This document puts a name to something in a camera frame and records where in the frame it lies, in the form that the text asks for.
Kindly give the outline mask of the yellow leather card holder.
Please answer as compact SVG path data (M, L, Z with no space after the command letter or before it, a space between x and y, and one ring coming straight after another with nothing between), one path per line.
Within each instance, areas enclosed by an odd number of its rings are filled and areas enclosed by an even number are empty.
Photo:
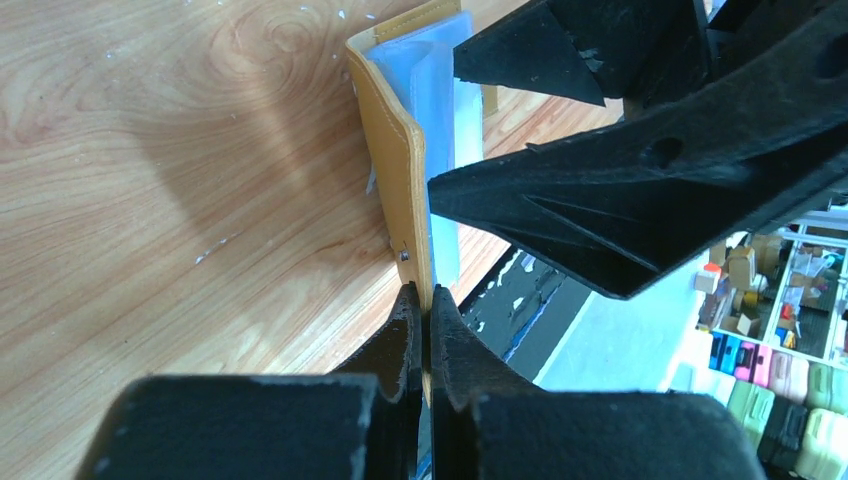
M458 1L428 1L345 42L390 245L423 313L436 285L459 278L458 225L430 211L428 180L483 158L483 121L498 93L454 75L455 47L473 34Z

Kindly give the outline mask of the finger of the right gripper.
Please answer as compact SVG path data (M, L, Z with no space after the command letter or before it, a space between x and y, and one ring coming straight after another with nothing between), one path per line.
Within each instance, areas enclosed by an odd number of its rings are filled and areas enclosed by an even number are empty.
M454 49L456 78L601 106L674 102L711 73L700 1L529 1Z
M847 5L728 1L711 73L615 124L428 183L433 213L626 299L720 239L766 233L847 188Z

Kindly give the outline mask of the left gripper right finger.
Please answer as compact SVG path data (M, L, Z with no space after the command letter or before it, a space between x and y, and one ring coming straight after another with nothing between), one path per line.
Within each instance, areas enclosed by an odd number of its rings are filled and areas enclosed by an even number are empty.
M444 287L429 319L437 479L761 479L730 413L701 394L554 393L463 323Z

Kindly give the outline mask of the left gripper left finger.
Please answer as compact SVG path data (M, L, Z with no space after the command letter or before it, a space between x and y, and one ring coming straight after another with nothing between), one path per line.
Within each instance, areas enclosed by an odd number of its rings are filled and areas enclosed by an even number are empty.
M106 412L80 479L411 479L422 315L402 286L385 323L322 375L156 375Z

